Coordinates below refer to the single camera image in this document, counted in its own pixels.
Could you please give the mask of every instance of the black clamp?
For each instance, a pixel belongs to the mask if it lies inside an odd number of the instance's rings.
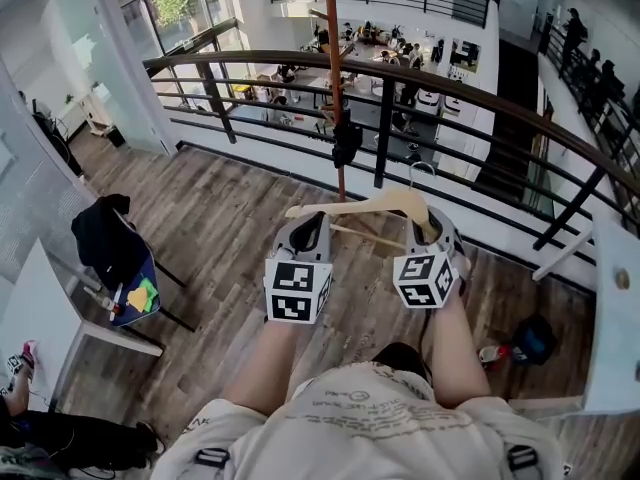
[[[195,463],[210,468],[224,469],[231,458],[228,450],[222,448],[204,448],[196,455]]]
[[[538,453],[530,446],[516,445],[507,451],[509,469],[519,471],[538,465]]]

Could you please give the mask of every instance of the white t-shirt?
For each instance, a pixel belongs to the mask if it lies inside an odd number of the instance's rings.
[[[562,478],[557,440],[499,398],[446,410],[421,377],[377,363],[330,370],[296,395],[269,418],[213,400],[151,480]],[[513,445],[536,451],[533,475],[512,475],[506,449]],[[223,470],[195,464],[204,448],[229,451]]]

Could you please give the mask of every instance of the shoe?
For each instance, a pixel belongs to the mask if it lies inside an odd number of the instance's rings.
[[[141,426],[145,427],[149,432],[151,432],[151,434],[153,434],[153,437],[156,439],[156,449],[155,449],[154,453],[157,453],[159,455],[163,454],[165,449],[166,449],[166,447],[165,447],[164,443],[162,442],[162,440],[160,439],[160,437],[158,437],[158,434],[153,429],[151,424],[147,423],[146,421],[140,421],[140,422],[138,422],[138,425],[141,425]]]

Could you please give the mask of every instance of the white table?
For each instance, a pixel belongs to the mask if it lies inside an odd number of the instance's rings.
[[[581,414],[618,414],[640,409],[640,241],[611,219],[594,214],[593,226],[577,236],[546,265],[533,274],[544,277],[560,261],[593,236],[596,257],[597,302],[591,361],[584,394],[573,397]],[[616,283],[624,269],[628,289]],[[543,400],[532,400],[540,403]],[[553,409],[568,399],[553,399]],[[514,400],[516,406],[522,402]]]
[[[35,341],[36,369],[29,409],[54,407],[82,339],[93,336],[114,345],[160,356],[162,349],[88,322],[67,297],[40,240],[36,240],[0,322],[0,349],[6,360]]]

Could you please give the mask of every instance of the wooden hanger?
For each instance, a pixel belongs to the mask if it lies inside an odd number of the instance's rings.
[[[327,215],[344,215],[349,213],[368,213],[383,211],[401,211],[422,228],[425,238],[435,242],[438,231],[429,222],[429,208],[420,193],[411,189],[393,188],[385,191],[380,197],[354,203],[306,204],[292,206],[285,214],[296,218],[313,212],[324,212]]]

